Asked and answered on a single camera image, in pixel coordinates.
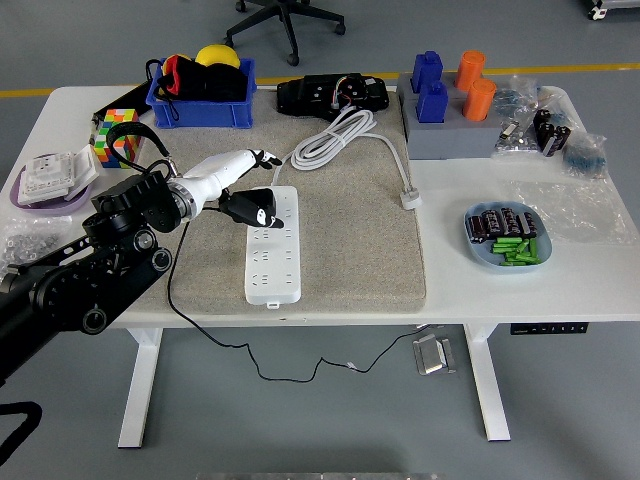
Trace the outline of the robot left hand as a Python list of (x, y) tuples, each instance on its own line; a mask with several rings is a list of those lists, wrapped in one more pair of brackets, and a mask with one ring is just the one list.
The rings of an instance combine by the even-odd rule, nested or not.
[(276, 228), (284, 222), (276, 217), (276, 201), (271, 189), (229, 193), (229, 187), (250, 170), (281, 166), (282, 161), (264, 150), (239, 150), (210, 156), (181, 177), (169, 182), (181, 218), (190, 221), (206, 202), (218, 201), (218, 210), (236, 223)]

